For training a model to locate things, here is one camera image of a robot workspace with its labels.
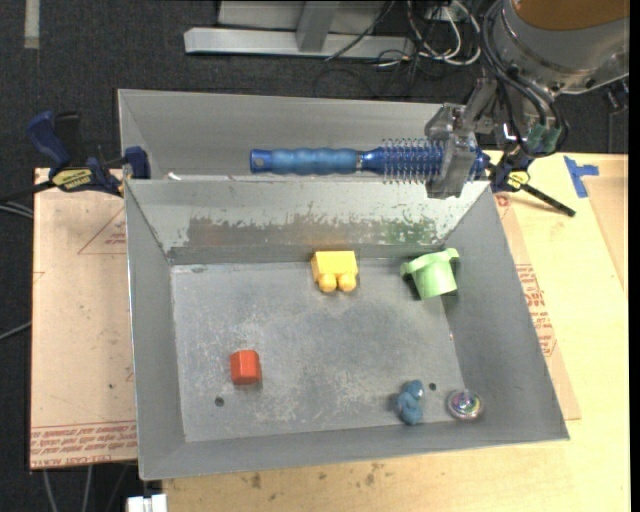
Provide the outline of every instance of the green plastic cup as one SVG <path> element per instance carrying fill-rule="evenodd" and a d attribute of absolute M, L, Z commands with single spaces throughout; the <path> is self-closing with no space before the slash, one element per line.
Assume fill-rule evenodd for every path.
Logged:
<path fill-rule="evenodd" d="M 460 256 L 453 248 L 420 256 L 400 266 L 402 277 L 411 275 L 422 300 L 458 289 L 451 260 Z"/>

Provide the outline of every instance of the brush handle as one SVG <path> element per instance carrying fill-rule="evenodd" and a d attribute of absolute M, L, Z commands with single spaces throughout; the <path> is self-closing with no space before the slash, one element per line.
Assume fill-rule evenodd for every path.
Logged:
<path fill-rule="evenodd" d="M 254 149 L 250 157 L 251 171 L 279 174 L 351 173 L 358 165 L 358 152 L 353 149 L 298 148 L 267 151 Z"/>

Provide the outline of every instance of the clamp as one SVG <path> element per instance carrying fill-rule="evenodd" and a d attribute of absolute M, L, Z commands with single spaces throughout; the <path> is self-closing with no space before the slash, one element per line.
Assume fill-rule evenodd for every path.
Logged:
<path fill-rule="evenodd" d="M 498 165 L 488 165 L 491 190 L 494 193 L 524 190 L 562 213 L 567 214 L 569 217 L 573 217 L 576 214 L 575 210 L 529 185 L 530 176 L 528 169 L 533 161 L 534 158 L 525 155 L 524 152 L 519 149 L 513 153 L 505 152 Z"/>
<path fill-rule="evenodd" d="M 0 198 L 0 202 L 11 201 L 28 194 L 58 187 L 64 192 L 91 190 L 122 196 L 123 180 L 126 178 L 148 179 L 151 168 L 144 150 L 140 146 L 127 148 L 124 156 L 105 162 L 103 158 L 86 157 L 80 149 L 79 116 L 62 114 L 56 116 L 54 127 L 53 113 L 42 112 L 35 116 L 27 126 L 27 136 L 35 148 L 54 162 L 50 168 L 48 180 L 28 189 Z M 71 165 L 83 161 L 84 165 Z M 112 165 L 124 165 L 125 175 L 119 180 L 109 172 Z"/>

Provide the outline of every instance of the yellow toy block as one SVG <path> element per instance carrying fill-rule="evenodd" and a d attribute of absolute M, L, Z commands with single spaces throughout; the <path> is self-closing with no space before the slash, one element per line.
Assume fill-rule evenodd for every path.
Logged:
<path fill-rule="evenodd" d="M 350 292 L 356 287 L 358 264 L 353 251 L 318 251 L 311 258 L 313 280 L 325 293 L 340 288 Z"/>

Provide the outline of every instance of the black cable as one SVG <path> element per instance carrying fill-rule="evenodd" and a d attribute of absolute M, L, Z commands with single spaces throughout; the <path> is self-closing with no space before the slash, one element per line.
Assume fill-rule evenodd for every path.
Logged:
<path fill-rule="evenodd" d="M 111 510 L 111 507 L 113 506 L 113 503 L 116 500 L 116 496 L 118 495 L 118 491 L 120 490 L 120 486 L 122 485 L 122 481 L 124 480 L 124 476 L 127 474 L 128 469 L 129 469 L 129 466 L 125 464 L 124 468 L 122 468 L 122 472 L 120 473 L 120 476 L 118 477 L 118 480 L 116 481 L 116 485 L 113 488 L 111 496 L 109 496 L 109 501 L 107 502 L 107 506 L 104 509 L 105 512 L 109 512 Z"/>
<path fill-rule="evenodd" d="M 392 57 L 385 58 L 385 56 L 387 56 L 388 54 L 397 54 L 398 59 L 393 59 Z M 424 69 L 420 66 L 420 63 L 417 60 L 417 53 L 415 51 L 412 55 L 409 55 L 407 52 L 403 50 L 388 49 L 380 52 L 375 59 L 358 61 L 358 64 L 365 64 L 368 66 L 373 65 L 376 67 L 377 72 L 387 72 L 386 71 L 387 68 L 391 68 L 391 67 L 393 67 L 393 70 L 389 69 L 389 71 L 391 72 L 391 76 L 380 89 L 376 89 L 370 84 L 370 81 L 367 80 L 365 76 L 354 71 L 353 69 L 351 69 L 351 67 L 350 68 L 329 68 L 322 71 L 315 78 L 312 85 L 313 96 L 316 98 L 320 97 L 318 94 L 318 86 L 321 80 L 325 76 L 331 73 L 342 73 L 345 75 L 349 75 L 350 77 L 356 78 L 367 89 L 367 92 L 369 93 L 368 99 L 371 99 L 371 100 L 388 99 L 389 97 L 386 96 L 386 94 L 389 92 L 389 90 L 391 89 L 393 84 L 398 80 L 398 78 L 402 76 L 402 74 L 406 73 L 407 75 L 409 75 L 412 70 L 415 73 L 417 69 L 420 69 L 421 71 L 424 72 Z M 407 77 L 407 85 L 405 86 L 404 91 L 400 93 L 399 97 L 404 98 L 410 93 L 411 88 L 414 85 L 414 78 L 415 77 L 409 77 L 409 76 Z"/>
<path fill-rule="evenodd" d="M 618 110 L 616 112 L 609 112 L 609 122 L 607 124 L 607 153 L 613 153 L 613 121 L 615 117 L 626 110 Z"/>
<path fill-rule="evenodd" d="M 520 77 L 516 77 L 520 80 L 515 80 L 508 75 L 508 72 L 502 66 L 502 63 L 499 61 L 498 57 L 494 54 L 493 49 L 491 48 L 491 43 L 489 41 L 489 18 L 485 18 L 482 27 L 482 55 L 485 59 L 485 67 L 496 77 L 498 82 L 502 81 L 507 83 L 511 87 L 513 87 L 516 91 L 518 91 L 522 96 L 527 98 L 535 107 L 536 112 L 538 113 L 538 117 L 540 118 L 540 124 L 546 124 L 547 122 L 547 113 L 545 107 L 540 102 L 540 99 L 535 96 L 535 94 L 527 88 L 526 84 L 522 83 L 522 79 Z"/>
<path fill-rule="evenodd" d="M 51 489 L 51 482 L 49 481 L 49 473 L 46 469 L 42 470 L 42 478 L 44 480 L 44 488 L 47 491 L 47 498 L 49 499 L 49 505 L 53 512 L 58 512 L 58 505 Z"/>
<path fill-rule="evenodd" d="M 518 123 L 516 122 L 513 115 L 513 105 L 511 104 L 511 99 L 509 98 L 509 94 L 507 93 L 507 89 L 504 83 L 498 80 L 497 84 L 498 84 L 498 94 L 502 99 L 502 102 L 505 108 L 507 109 L 507 116 L 508 116 L 507 119 L 509 121 L 511 130 L 513 131 L 513 134 L 516 137 L 518 146 L 520 146 L 520 149 L 522 149 L 522 152 L 526 156 L 528 156 L 529 158 L 536 158 L 536 155 L 533 153 L 531 148 L 529 148 L 529 146 L 526 144 L 526 142 L 522 138 L 522 134 L 520 133 L 520 128 L 518 127 Z"/>
<path fill-rule="evenodd" d="M 373 23 L 369 25 L 369 27 L 364 32 L 362 32 L 358 37 L 356 37 L 353 41 L 351 41 L 347 46 L 337 51 L 330 57 L 327 57 L 325 59 L 325 62 L 329 62 L 333 59 L 337 59 L 338 57 L 341 57 L 342 55 L 347 53 L 349 50 L 351 50 L 351 48 L 357 45 L 360 41 L 362 41 L 367 36 L 367 34 L 369 34 L 369 32 L 371 32 L 376 27 L 376 25 L 378 25 L 378 23 L 380 23 L 387 16 L 387 14 L 389 14 L 389 12 L 391 11 L 395 3 L 396 3 L 395 0 L 389 2 L 389 5 L 387 6 L 387 8 L 383 10 L 380 14 L 378 14 L 378 16 L 373 21 Z"/>
<path fill-rule="evenodd" d="M 19 332 L 26 331 L 29 327 L 31 327 L 31 322 L 27 322 L 25 324 L 19 325 L 14 329 L 11 329 L 3 334 L 0 334 L 0 341 L 11 338 L 11 336 L 15 336 Z"/>
<path fill-rule="evenodd" d="M 32 214 L 27 213 L 20 208 L 14 208 L 12 206 L 4 206 L 3 204 L 0 204 L 0 211 L 6 212 L 6 213 L 12 213 L 13 215 L 19 215 L 20 217 L 24 217 L 26 219 L 33 219 Z"/>
<path fill-rule="evenodd" d="M 409 72 L 408 72 L 408 76 L 407 76 L 407 89 L 405 91 L 404 96 L 408 96 L 409 95 L 409 92 L 411 91 L 411 88 L 413 87 L 413 84 L 415 83 L 416 71 L 418 70 L 418 59 L 419 58 L 420 58 L 420 55 L 416 51 L 415 54 L 411 57 L 411 60 L 409 61 Z"/>
<path fill-rule="evenodd" d="M 562 115 L 560 110 L 557 108 L 555 101 L 552 103 L 552 112 L 556 118 L 556 126 L 559 126 L 562 131 L 560 132 L 560 137 L 556 142 L 556 146 L 554 150 L 551 151 L 550 153 L 546 153 L 544 156 L 551 156 L 557 153 L 558 151 L 560 151 L 562 147 L 565 145 L 565 143 L 567 142 L 567 139 L 569 138 L 569 128 L 570 128 L 569 123 L 565 119 L 565 117 Z"/>
<path fill-rule="evenodd" d="M 436 16 L 439 15 L 440 11 L 442 10 L 442 8 L 438 5 L 436 6 L 434 9 L 431 10 L 430 12 L 430 18 L 429 21 L 431 23 L 427 23 L 427 20 L 425 20 L 423 17 L 421 16 L 414 16 L 414 12 L 413 12 L 413 5 L 407 3 L 407 17 L 409 18 L 409 22 L 411 23 L 411 21 L 413 20 L 414 22 L 416 20 L 419 20 L 421 23 L 424 24 L 425 26 L 425 32 L 423 33 L 422 31 L 419 31 L 419 36 L 417 34 L 414 34 L 413 31 L 409 31 L 409 33 L 413 36 L 413 40 L 414 40 L 414 44 L 415 43 L 421 43 L 422 48 L 424 48 L 425 50 L 427 50 L 429 53 L 432 53 L 431 51 L 429 51 L 429 48 L 431 47 L 431 45 L 429 45 L 429 43 L 427 42 L 427 38 L 431 35 L 431 32 L 433 32 L 433 27 L 434 27 L 434 22 L 436 20 Z M 436 57 L 432 54 L 431 57 L 433 60 L 436 61 L 443 61 L 444 57 Z"/>
<path fill-rule="evenodd" d="M 81 512 L 87 512 L 89 506 L 89 491 L 91 490 L 91 479 L 93 477 L 93 466 L 87 468 L 87 480 L 84 485 L 84 496 L 82 498 Z"/>
<path fill-rule="evenodd" d="M 21 204 L 21 203 L 16 203 L 15 201 L 6 201 L 6 202 L 1 202 L 0 204 L 3 204 L 4 206 L 10 206 L 11 208 L 15 209 L 15 210 L 22 210 L 25 213 L 28 213 L 29 215 L 33 216 L 33 208 L 29 208 L 28 206 Z"/>

